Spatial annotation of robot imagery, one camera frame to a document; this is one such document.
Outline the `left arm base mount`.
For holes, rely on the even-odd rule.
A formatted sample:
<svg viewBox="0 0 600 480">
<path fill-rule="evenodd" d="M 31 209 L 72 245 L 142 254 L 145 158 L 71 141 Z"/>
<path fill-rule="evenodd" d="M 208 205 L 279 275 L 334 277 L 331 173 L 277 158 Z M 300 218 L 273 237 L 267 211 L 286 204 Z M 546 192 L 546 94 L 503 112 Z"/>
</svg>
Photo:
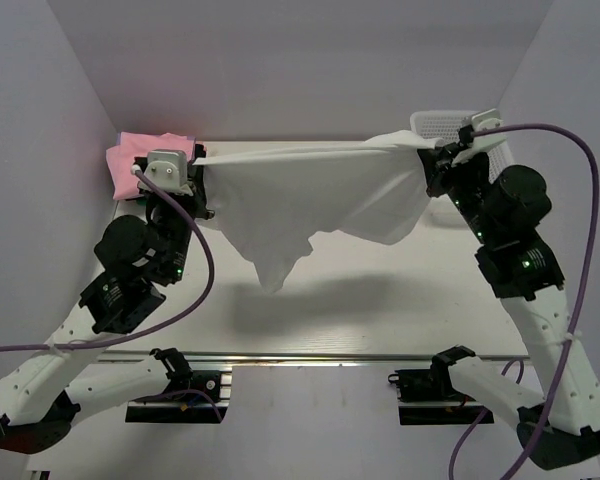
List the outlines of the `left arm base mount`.
<svg viewBox="0 0 600 480">
<path fill-rule="evenodd" d="M 126 404 L 127 424 L 219 425 L 227 413 L 232 371 L 220 364 L 192 367 L 191 376 Z"/>
</svg>

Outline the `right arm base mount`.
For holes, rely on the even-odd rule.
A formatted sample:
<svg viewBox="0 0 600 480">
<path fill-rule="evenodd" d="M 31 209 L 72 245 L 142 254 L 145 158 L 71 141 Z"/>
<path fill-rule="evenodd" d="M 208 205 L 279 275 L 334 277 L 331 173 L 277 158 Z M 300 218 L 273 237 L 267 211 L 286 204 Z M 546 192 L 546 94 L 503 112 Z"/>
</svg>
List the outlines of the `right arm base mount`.
<svg viewBox="0 0 600 480">
<path fill-rule="evenodd" d="M 443 393 L 428 369 L 396 370 L 387 380 L 396 389 L 401 426 L 469 426 L 483 410 L 464 394 Z"/>
</svg>

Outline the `white t shirt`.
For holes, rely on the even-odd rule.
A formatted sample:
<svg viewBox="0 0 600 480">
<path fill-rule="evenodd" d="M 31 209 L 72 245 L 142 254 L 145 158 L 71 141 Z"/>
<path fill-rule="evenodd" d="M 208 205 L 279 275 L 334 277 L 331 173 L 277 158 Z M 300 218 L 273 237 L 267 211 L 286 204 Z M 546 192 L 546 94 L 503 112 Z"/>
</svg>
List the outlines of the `white t shirt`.
<svg viewBox="0 0 600 480">
<path fill-rule="evenodd" d="M 318 232 L 383 245 L 409 235 L 429 203 L 418 153 L 440 143 L 400 130 L 351 145 L 208 157 L 207 206 L 262 288 L 276 292 Z"/>
</svg>

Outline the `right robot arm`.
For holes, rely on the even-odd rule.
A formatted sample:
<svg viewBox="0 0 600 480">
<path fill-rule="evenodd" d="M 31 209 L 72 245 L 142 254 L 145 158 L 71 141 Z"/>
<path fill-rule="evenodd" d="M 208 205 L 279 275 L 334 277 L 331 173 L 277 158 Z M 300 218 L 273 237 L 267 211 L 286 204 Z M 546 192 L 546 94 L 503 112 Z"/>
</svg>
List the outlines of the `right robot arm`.
<svg viewBox="0 0 600 480">
<path fill-rule="evenodd" d="M 593 458 L 600 454 L 600 383 L 568 330 L 565 278 L 536 230 L 551 209 L 546 182 L 524 165 L 491 180 L 487 154 L 457 163 L 457 152 L 453 144 L 419 150 L 426 192 L 448 196 L 478 239 L 479 270 L 513 320 L 543 391 L 504 378 L 463 346 L 433 357 L 432 388 L 446 399 L 468 396 L 503 418 L 544 470 Z"/>
</svg>

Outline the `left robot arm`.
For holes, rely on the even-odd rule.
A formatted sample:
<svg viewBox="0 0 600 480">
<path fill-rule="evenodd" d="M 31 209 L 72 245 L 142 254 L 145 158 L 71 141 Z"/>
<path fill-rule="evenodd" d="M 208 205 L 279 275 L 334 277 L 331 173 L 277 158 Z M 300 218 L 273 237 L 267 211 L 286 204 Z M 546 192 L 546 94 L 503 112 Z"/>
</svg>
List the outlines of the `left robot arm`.
<svg viewBox="0 0 600 480">
<path fill-rule="evenodd" d="M 160 287 L 183 277 L 191 238 L 203 249 L 208 279 L 200 296 L 173 319 L 199 307 L 214 283 L 211 250 L 195 224 L 214 216 L 206 207 L 202 167 L 187 165 L 183 190 L 142 158 L 132 173 L 147 197 L 145 216 L 120 216 L 107 226 L 94 248 L 102 272 L 51 337 L 27 346 L 31 357 L 0 378 L 0 450 L 37 454 L 91 416 L 128 401 L 179 399 L 194 385 L 193 371 L 175 348 L 156 348 L 118 373 L 80 376 L 107 348 L 142 337 L 139 326 L 166 300 Z"/>
</svg>

